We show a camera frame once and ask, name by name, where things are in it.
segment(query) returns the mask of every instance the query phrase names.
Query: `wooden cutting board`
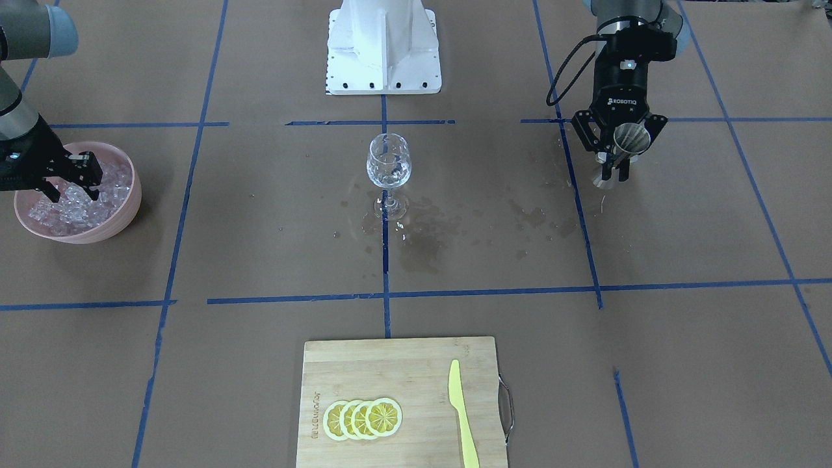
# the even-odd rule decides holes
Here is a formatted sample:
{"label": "wooden cutting board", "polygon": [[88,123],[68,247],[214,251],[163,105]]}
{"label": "wooden cutting board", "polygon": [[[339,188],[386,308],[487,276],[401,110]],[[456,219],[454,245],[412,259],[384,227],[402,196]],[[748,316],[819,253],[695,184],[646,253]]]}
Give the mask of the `wooden cutting board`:
{"label": "wooden cutting board", "polygon": [[[298,468],[463,468],[448,371],[459,359],[465,407],[481,468],[508,468],[491,336],[308,341],[300,390]],[[375,441],[333,441],[324,412],[338,400],[396,400],[402,424]]]}

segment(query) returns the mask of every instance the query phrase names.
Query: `metal handle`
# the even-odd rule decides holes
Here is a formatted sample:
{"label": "metal handle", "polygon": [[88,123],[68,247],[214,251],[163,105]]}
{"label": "metal handle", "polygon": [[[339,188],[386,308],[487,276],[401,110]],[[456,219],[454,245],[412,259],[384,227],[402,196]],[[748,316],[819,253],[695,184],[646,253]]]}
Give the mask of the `metal handle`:
{"label": "metal handle", "polygon": [[[508,396],[508,413],[511,417],[511,425],[506,429],[505,425],[503,424],[503,432],[506,435],[506,447],[508,447],[508,438],[511,437],[512,431],[514,431],[514,399],[512,398],[512,390],[508,388],[506,382],[503,380],[503,375],[499,372],[497,373],[497,378],[500,380],[500,387],[506,389],[506,395]],[[500,422],[503,423],[503,407],[499,405],[500,411]]]}

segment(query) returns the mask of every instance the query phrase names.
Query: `lemon slice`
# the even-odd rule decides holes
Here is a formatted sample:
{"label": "lemon slice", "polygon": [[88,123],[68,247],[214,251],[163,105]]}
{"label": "lemon slice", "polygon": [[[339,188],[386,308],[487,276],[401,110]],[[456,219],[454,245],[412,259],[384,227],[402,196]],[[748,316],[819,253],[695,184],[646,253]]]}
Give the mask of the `lemon slice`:
{"label": "lemon slice", "polygon": [[346,400],[338,400],[324,412],[324,433],[333,441],[346,441],[349,439],[341,430],[340,417]]}
{"label": "lemon slice", "polygon": [[352,400],[344,405],[344,408],[341,409],[341,414],[338,416],[338,425],[341,429],[341,432],[347,436],[348,438],[359,441],[361,440],[360,437],[355,435],[352,432],[353,428],[353,412],[355,411],[355,407],[364,403],[364,400]]}
{"label": "lemon slice", "polygon": [[373,401],[365,419],[370,433],[389,437],[402,425],[402,407],[392,398],[379,398]]}
{"label": "lemon slice", "polygon": [[352,429],[353,434],[357,435],[359,439],[364,441],[374,441],[379,438],[377,435],[370,432],[367,427],[367,413],[373,404],[374,401],[365,401],[364,403],[356,406],[353,410],[353,421],[350,429]]}

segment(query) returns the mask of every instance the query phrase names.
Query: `blue tape line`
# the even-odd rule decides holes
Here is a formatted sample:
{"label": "blue tape line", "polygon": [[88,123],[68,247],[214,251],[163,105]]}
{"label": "blue tape line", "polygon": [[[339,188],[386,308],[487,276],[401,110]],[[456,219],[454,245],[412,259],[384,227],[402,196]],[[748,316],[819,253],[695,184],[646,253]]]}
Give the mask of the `blue tape line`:
{"label": "blue tape line", "polygon": [[693,283],[655,283],[601,286],[602,291],[655,291],[663,289],[706,289],[721,287],[753,287],[753,286],[784,286],[791,285],[792,280],[759,280],[759,281],[703,281]]}
{"label": "blue tape line", "polygon": [[358,294],[329,294],[319,296],[272,296],[272,297],[222,297],[209,299],[209,306],[220,304],[264,304],[270,302],[317,302],[317,301],[352,301],[357,299],[381,299],[380,292],[364,292]]}
{"label": "blue tape line", "polygon": [[793,285],[793,287],[795,289],[795,294],[797,295],[797,300],[800,301],[800,308],[803,309],[803,316],[806,318],[806,323],[809,324],[809,329],[812,331],[815,344],[818,345],[820,355],[824,359],[824,364],[826,364],[826,371],[829,372],[830,377],[832,377],[832,361],[830,361],[829,353],[826,352],[826,346],[824,346],[823,340],[820,339],[820,333],[818,332],[818,327],[815,325],[815,319],[812,318],[812,314],[809,312],[809,306],[806,304],[803,292],[800,290],[800,286],[797,282]]}
{"label": "blue tape line", "polygon": [[55,123],[52,128],[178,128],[228,127],[229,122]]}
{"label": "blue tape line", "polygon": [[522,118],[520,123],[562,123],[562,118]]}
{"label": "blue tape line", "polygon": [[621,373],[616,367],[614,375],[616,381],[616,393],[618,394],[618,405],[622,410],[622,420],[624,421],[624,431],[626,432],[626,443],[630,446],[630,458],[632,459],[632,468],[638,468],[638,454],[636,453],[636,442],[632,438],[632,427],[630,426],[630,415],[626,410],[626,402],[624,401],[624,391],[622,390]]}
{"label": "blue tape line", "polygon": [[562,294],[568,292],[594,291],[594,286],[529,287],[515,289],[467,289],[456,291],[403,291],[391,292],[390,297],[511,296],[516,294]]}
{"label": "blue tape line", "polygon": [[832,122],[832,117],[730,117],[731,122]]}
{"label": "blue tape line", "polygon": [[724,117],[668,117],[670,122],[724,122]]}
{"label": "blue tape line", "polygon": [[381,95],[381,132],[387,133],[387,95]]}
{"label": "blue tape line", "polygon": [[[327,125],[384,125],[383,120],[293,120],[286,127],[314,127]],[[453,125],[457,121],[445,120],[389,120],[388,125]]]}
{"label": "blue tape line", "polygon": [[[679,2],[679,10],[679,13],[685,19],[685,22],[691,24],[691,21],[687,17],[687,14],[685,12],[685,7],[682,6],[682,2]],[[742,149],[742,144],[740,143],[740,139],[736,134],[734,124],[728,115],[728,109],[726,108],[726,105],[722,100],[720,90],[716,87],[716,81],[714,80],[714,76],[711,73],[711,68],[708,67],[708,62],[705,60],[705,54],[702,52],[702,48],[700,47],[699,41],[696,39],[696,35],[693,33],[692,28],[691,39],[693,40],[694,46],[696,46],[696,52],[699,54],[699,58],[702,61],[702,66],[705,68],[705,73],[708,76],[708,80],[711,82],[711,87],[714,88],[714,94],[716,94],[716,100],[720,104],[722,114],[725,116],[726,121],[728,122],[728,128],[730,129],[731,137],[734,139],[736,149],[738,153],[740,153],[740,159],[742,160],[742,165],[745,168],[745,173],[748,175],[748,180],[751,183],[751,187],[754,189],[754,194],[757,197],[757,202],[760,204],[760,209],[763,211],[765,222],[769,225],[771,237],[774,239],[775,245],[777,245],[777,251],[780,254],[780,259],[783,261],[783,266],[785,266],[786,272],[788,273],[789,278],[793,283],[795,294],[797,295],[797,300],[800,303],[800,307],[803,309],[803,314],[806,317],[806,321],[808,322],[809,328],[812,331],[812,336],[815,338],[815,343],[817,344],[818,350],[820,351],[824,363],[826,364],[826,370],[829,372],[830,377],[832,377],[832,361],[830,361],[829,353],[826,352],[826,347],[824,346],[824,342],[820,339],[820,334],[818,333],[817,328],[815,327],[815,321],[812,319],[812,315],[809,312],[809,307],[807,307],[806,301],[804,300],[803,293],[800,291],[800,288],[798,287],[798,284],[795,279],[795,274],[791,269],[791,264],[789,263],[788,257],[786,257],[783,244],[780,242],[780,236],[777,235],[777,230],[775,229],[774,222],[771,220],[769,210],[765,207],[765,202],[763,201],[763,196],[760,193],[760,188],[757,186],[757,181],[754,179],[754,174],[751,172],[751,167],[748,163],[748,159],[745,157],[745,151]]]}
{"label": "blue tape line", "polygon": [[68,309],[115,309],[118,307],[158,307],[176,301],[114,301],[114,302],[65,302],[54,304],[14,304],[0,306],[0,311],[57,311]]}
{"label": "blue tape line", "polygon": [[388,120],[388,125],[453,125],[455,120]]}
{"label": "blue tape line", "polygon": [[[656,291],[677,289],[711,289],[729,287],[788,286],[792,284],[832,284],[832,278],[804,278],[798,280],[750,280],[750,281],[703,281],[691,283],[647,283],[629,285],[601,286],[602,291]],[[448,297],[448,296],[508,296],[519,294],[562,294],[573,292],[594,292],[594,286],[555,286],[526,287],[508,289],[467,289],[449,291],[400,291],[390,292],[393,299],[405,297]],[[302,302],[302,301],[348,301],[360,299],[381,299],[383,292],[365,292],[357,294],[330,294],[319,296],[263,296],[263,297],[229,297],[209,299],[209,305],[216,304],[250,304],[261,302]]]}
{"label": "blue tape line", "polygon": [[384,274],[384,337],[390,338],[390,253],[389,253],[389,229],[387,220],[387,191],[381,192],[381,245],[382,245],[382,273]]}
{"label": "blue tape line", "polygon": [[[546,60],[546,71],[549,74],[549,82],[554,82],[554,75],[552,75],[552,64],[549,62],[549,49],[546,46],[546,37],[543,34],[543,24],[540,20],[540,8],[537,6],[537,0],[532,0],[534,5],[534,16],[537,19],[537,33],[540,35],[540,45],[543,48],[543,58]],[[595,286],[595,296],[598,302],[598,309],[604,308],[604,300],[601,295],[601,285],[598,283],[598,273],[595,268],[595,259],[592,256],[592,244],[589,242],[589,231],[587,230],[587,220],[583,215],[583,205],[581,204],[581,193],[577,187],[577,179],[575,178],[575,167],[572,164],[572,153],[569,151],[569,141],[567,140],[567,130],[563,125],[563,115],[561,114],[560,105],[555,105],[555,113],[557,114],[558,126],[561,130],[561,140],[563,141],[563,152],[566,154],[567,166],[569,168],[569,178],[572,181],[572,189],[575,192],[575,208],[577,209],[578,220],[581,223],[581,231],[583,232],[583,240],[587,249],[587,260],[589,262],[589,271],[592,274],[592,284]]]}
{"label": "blue tape line", "polygon": [[159,354],[161,352],[161,333],[165,329],[167,322],[168,305],[161,308],[159,315],[159,327],[156,329],[156,344],[153,348],[153,371],[151,378],[147,379],[147,387],[145,388],[145,400],[141,408],[141,419],[139,421],[139,431],[136,434],[136,448],[133,449],[132,468],[138,468],[139,458],[141,457],[141,445],[145,440],[145,429],[147,427],[147,415],[151,409],[151,399],[153,398],[153,386],[156,384],[156,370],[159,368]]}
{"label": "blue tape line", "polygon": [[795,280],[797,284],[832,284],[832,278],[807,278],[802,280]]}
{"label": "blue tape line", "polygon": [[286,127],[307,127],[318,125],[381,125],[380,120],[295,120]]}
{"label": "blue tape line", "polygon": [[[220,56],[220,45],[222,44],[222,33],[225,29],[225,15],[228,13],[228,1],[223,0],[222,14],[220,15],[220,26],[217,28],[216,42],[214,44],[214,55],[211,58],[210,71],[208,73],[208,82],[206,83],[205,97],[202,100],[202,112],[200,114],[200,124],[206,122],[208,114],[208,106],[210,104],[211,89],[214,86],[214,74],[216,72],[216,63]],[[185,219],[187,218],[188,203],[191,199],[191,186],[194,181],[194,170],[196,169],[196,160],[199,156],[200,146],[202,144],[202,133],[205,130],[203,125],[198,126],[196,131],[196,142],[194,143],[194,152],[191,155],[191,166],[188,169],[188,182],[185,187],[185,196],[182,199],[182,210],[179,215],[179,226],[176,229],[176,243],[173,246],[173,255],[171,257],[171,270],[167,278],[167,287],[165,289],[165,300],[171,299],[171,292],[173,290],[173,280],[176,275],[176,263],[179,260],[179,250],[182,243],[182,233],[185,230]],[[141,420],[139,422],[139,431],[136,434],[136,448],[133,451],[132,468],[138,468],[139,459],[141,458],[141,445],[145,438],[145,429],[147,427],[147,415],[150,411],[151,398],[153,396],[153,386],[156,382],[156,369],[159,365],[159,353],[161,351],[162,330],[165,328],[167,320],[167,312],[170,306],[164,305],[161,308],[159,315],[159,329],[156,332],[156,349],[153,355],[153,372],[151,378],[147,381],[147,388],[145,389],[145,402],[141,410]]]}

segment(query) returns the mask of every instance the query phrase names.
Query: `cutting board handle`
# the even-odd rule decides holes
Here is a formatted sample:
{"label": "cutting board handle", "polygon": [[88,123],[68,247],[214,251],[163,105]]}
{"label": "cutting board handle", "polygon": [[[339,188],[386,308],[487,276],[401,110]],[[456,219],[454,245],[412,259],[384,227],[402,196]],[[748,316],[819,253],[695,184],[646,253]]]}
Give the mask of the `cutting board handle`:
{"label": "cutting board handle", "polygon": [[506,418],[503,417],[503,402],[500,400],[499,389],[497,395],[497,405],[500,411],[500,423],[503,425],[503,433],[506,435],[506,448],[508,448],[508,439],[514,431],[514,399],[512,398],[512,389],[508,388],[506,382],[503,380],[503,375],[497,373],[497,378],[500,380],[499,389],[505,390],[506,400],[508,401],[508,428],[506,427]]}

